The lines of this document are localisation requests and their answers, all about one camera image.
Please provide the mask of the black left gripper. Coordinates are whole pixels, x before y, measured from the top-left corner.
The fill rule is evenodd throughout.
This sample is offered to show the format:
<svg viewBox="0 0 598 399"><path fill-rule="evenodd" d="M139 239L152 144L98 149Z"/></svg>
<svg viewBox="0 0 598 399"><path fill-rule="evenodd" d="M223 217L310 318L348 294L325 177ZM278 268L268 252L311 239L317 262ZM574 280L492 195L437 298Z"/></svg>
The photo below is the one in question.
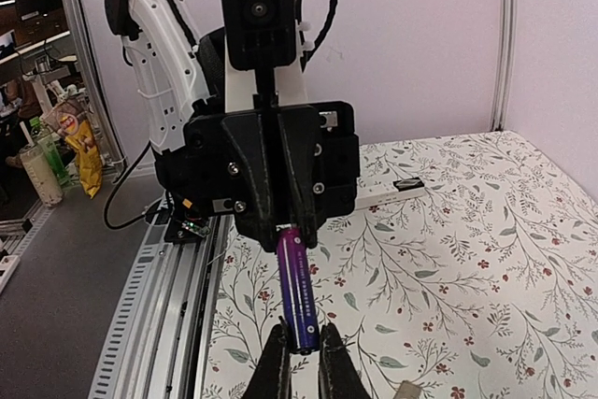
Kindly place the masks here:
<svg viewBox="0 0 598 399"><path fill-rule="evenodd" d="M347 102L196 115L182 136L180 149L154 154L160 184L202 218L235 215L266 252L286 224L315 248L322 225L355 208L359 137Z"/></svg>

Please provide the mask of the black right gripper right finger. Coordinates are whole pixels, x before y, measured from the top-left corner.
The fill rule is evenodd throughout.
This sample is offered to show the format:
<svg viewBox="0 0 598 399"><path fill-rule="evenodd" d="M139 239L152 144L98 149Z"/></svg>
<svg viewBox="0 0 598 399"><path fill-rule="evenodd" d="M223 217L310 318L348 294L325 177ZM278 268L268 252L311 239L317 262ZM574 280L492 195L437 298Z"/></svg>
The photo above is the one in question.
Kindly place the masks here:
<svg viewBox="0 0 598 399"><path fill-rule="evenodd" d="M366 398L362 381L352 363L346 345L333 323L320 332L318 371L319 398Z"/></svg>

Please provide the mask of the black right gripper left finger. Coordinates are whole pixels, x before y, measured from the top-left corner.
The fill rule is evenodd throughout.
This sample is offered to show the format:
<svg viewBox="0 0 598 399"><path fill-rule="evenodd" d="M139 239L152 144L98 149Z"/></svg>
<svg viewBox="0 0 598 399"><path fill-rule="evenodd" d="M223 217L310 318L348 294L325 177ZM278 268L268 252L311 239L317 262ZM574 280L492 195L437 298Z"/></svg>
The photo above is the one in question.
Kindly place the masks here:
<svg viewBox="0 0 598 399"><path fill-rule="evenodd" d="M244 391L243 399L289 399L292 397L289 326L279 318L263 347L262 355Z"/></svg>

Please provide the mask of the white slim remote control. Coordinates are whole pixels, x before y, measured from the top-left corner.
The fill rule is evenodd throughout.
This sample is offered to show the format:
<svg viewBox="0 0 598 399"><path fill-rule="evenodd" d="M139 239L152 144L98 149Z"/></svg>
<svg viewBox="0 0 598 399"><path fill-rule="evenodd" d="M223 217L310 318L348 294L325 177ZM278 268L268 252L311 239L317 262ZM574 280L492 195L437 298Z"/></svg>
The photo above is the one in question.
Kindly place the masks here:
<svg viewBox="0 0 598 399"><path fill-rule="evenodd" d="M390 183L382 183L358 189L355 209L381 207L392 203L422 197L425 185L420 178L398 179Z"/></svg>

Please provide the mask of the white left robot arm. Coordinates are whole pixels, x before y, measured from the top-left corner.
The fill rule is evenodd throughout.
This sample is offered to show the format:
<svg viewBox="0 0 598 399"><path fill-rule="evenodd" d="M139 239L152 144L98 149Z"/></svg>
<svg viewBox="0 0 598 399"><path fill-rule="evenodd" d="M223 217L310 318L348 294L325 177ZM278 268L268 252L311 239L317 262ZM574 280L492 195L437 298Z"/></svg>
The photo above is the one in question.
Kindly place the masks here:
<svg viewBox="0 0 598 399"><path fill-rule="evenodd" d="M206 35L186 0L104 2L147 107L168 241L232 215L267 251L285 226L314 248L327 220L355 209L353 108L311 102L304 79L338 0L221 0L223 25Z"/></svg>

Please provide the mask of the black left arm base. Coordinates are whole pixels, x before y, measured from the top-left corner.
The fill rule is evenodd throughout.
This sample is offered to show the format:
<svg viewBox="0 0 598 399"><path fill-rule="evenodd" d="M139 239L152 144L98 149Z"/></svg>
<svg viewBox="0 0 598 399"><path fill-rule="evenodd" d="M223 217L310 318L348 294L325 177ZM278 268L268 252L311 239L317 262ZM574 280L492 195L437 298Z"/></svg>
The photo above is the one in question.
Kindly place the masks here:
<svg viewBox="0 0 598 399"><path fill-rule="evenodd" d="M191 202L165 192L144 210L144 221L150 227L149 244L165 242L184 245L206 240L214 229L211 219L202 218Z"/></svg>

